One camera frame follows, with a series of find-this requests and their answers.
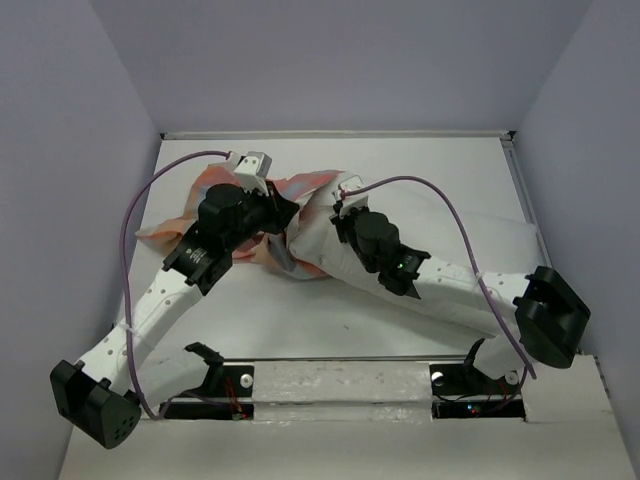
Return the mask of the orange blue checked pillowcase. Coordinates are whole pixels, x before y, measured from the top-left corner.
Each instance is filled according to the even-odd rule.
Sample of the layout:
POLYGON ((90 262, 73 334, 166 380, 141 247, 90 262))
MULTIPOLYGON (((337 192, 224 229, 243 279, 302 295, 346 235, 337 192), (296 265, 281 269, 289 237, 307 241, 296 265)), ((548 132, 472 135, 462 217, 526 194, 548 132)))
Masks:
POLYGON ((273 235, 242 232, 245 198, 233 173, 222 166, 208 166, 191 186, 183 213, 157 225, 143 227, 136 237, 156 254, 166 257, 185 236, 192 233, 198 243, 223 247, 235 262, 250 262, 282 272, 298 280, 322 278, 326 273, 290 249, 294 236, 311 225, 311 200, 340 178, 340 170, 320 170, 268 180, 284 198, 300 205, 300 211, 285 232, 273 235))

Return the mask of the white pillow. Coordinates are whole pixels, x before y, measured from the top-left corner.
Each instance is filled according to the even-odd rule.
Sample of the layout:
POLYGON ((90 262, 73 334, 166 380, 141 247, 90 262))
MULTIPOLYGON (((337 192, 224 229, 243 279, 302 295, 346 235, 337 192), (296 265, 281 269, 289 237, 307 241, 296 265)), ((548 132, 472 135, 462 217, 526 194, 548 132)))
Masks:
POLYGON ((393 185, 371 192, 348 172, 306 195, 287 243, 337 280, 495 343, 521 337, 514 301, 540 260, 530 223, 452 212, 393 185))

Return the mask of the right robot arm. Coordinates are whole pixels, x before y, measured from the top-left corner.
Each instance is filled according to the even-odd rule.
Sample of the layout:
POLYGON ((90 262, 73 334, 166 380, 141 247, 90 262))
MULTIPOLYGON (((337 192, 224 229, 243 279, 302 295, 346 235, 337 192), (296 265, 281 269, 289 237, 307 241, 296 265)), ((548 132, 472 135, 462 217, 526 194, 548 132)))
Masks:
POLYGON ((400 240, 386 215, 365 204, 337 201, 331 224, 343 256, 333 276, 405 308, 483 332, 460 368, 462 384, 482 392, 496 379, 540 363, 572 366, 591 312, 556 270, 482 273, 400 240))

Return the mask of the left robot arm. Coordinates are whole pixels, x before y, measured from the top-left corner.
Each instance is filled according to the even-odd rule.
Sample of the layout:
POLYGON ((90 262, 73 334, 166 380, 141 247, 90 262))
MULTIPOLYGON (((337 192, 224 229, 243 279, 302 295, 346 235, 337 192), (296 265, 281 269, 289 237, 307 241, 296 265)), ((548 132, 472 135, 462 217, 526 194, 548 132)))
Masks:
POLYGON ((146 366, 160 340, 233 265, 233 252, 259 233, 281 234, 298 213, 272 182, 264 190, 233 184, 211 187, 196 222, 165 258, 125 317, 75 363, 60 361, 50 374, 59 413, 106 449, 124 442, 142 415, 185 392, 215 392, 223 357, 195 342, 146 366))

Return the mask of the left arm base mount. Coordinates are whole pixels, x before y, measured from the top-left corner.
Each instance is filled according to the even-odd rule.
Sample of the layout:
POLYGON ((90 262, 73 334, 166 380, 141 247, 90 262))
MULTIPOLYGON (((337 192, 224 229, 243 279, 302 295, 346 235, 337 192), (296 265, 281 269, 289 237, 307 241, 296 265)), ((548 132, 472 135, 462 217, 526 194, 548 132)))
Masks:
POLYGON ((200 386, 161 404, 159 414, 169 420, 245 421, 254 417, 252 400, 255 367, 227 363, 222 355, 195 342, 185 351, 197 355, 208 370, 200 386))

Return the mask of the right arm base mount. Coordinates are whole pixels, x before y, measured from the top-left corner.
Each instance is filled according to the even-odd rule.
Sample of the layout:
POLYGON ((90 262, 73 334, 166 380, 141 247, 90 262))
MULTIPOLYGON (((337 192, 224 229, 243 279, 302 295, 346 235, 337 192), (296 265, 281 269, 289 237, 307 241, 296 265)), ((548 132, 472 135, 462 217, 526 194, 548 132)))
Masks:
POLYGON ((497 380, 481 373, 475 360, 484 339, 459 363, 429 367, 434 419, 524 418, 521 390, 527 373, 509 372, 497 380))

